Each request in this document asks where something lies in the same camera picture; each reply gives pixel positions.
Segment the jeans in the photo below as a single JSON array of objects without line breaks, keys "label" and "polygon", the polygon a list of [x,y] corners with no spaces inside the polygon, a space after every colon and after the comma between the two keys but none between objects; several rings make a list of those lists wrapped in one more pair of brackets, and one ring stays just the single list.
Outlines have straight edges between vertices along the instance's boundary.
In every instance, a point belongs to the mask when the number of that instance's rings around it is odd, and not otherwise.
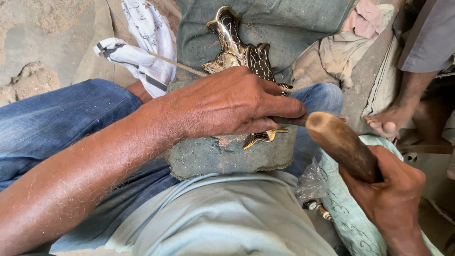
[{"label": "jeans", "polygon": [[[292,93],[307,112],[338,115],[342,93],[318,83]],[[46,158],[85,136],[136,111],[142,103],[128,90],[102,79],[87,80],[0,108],[0,191]],[[284,171],[299,177],[318,145],[298,128],[294,161]],[[148,161],[109,194],[78,226],[62,236],[51,252],[94,249],[104,245],[117,227],[140,205],[180,181],[165,160]]]}]

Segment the right hand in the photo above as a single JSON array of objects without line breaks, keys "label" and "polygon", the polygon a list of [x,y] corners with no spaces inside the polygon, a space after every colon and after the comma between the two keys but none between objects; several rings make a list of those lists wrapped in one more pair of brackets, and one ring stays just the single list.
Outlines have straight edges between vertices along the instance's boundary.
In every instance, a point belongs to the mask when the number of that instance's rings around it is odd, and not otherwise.
[{"label": "right hand", "polygon": [[306,113],[299,100],[281,96],[281,87],[231,67],[163,97],[184,138],[264,132],[280,125],[267,116],[298,118]]},{"label": "right hand", "polygon": [[376,225],[393,255],[429,255],[417,222],[425,174],[382,146],[368,148],[378,159],[384,182],[365,183],[340,168],[350,194]]}]

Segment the black and white striped cloth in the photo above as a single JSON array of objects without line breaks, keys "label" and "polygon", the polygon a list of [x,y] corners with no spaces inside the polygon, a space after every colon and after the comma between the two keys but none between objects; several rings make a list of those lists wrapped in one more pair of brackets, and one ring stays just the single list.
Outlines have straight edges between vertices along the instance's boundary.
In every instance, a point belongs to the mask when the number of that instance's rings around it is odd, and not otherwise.
[{"label": "black and white striped cloth", "polygon": [[98,42],[93,50],[98,56],[126,67],[135,78],[141,80],[153,98],[162,96],[169,82],[174,79],[176,67],[147,51],[176,61],[174,33],[167,18],[146,1],[122,0],[121,5],[128,20],[128,29],[140,48],[113,37]]}]

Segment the hairy forearm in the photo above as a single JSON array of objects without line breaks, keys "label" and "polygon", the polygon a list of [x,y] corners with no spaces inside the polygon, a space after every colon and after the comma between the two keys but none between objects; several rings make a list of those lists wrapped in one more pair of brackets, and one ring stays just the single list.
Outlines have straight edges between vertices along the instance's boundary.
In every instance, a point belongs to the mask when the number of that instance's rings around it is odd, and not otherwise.
[{"label": "hairy forearm", "polygon": [[166,96],[46,159],[0,193],[0,255],[52,241],[141,164],[184,137]]}]

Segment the wooden tool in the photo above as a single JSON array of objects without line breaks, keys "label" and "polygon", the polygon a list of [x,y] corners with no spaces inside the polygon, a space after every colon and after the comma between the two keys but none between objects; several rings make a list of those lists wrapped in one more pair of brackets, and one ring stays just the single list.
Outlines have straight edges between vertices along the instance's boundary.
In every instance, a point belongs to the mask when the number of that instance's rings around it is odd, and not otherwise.
[{"label": "wooden tool", "polygon": [[277,123],[305,126],[310,137],[354,178],[368,183],[383,181],[378,160],[343,119],[324,112],[300,118],[269,118]]}]

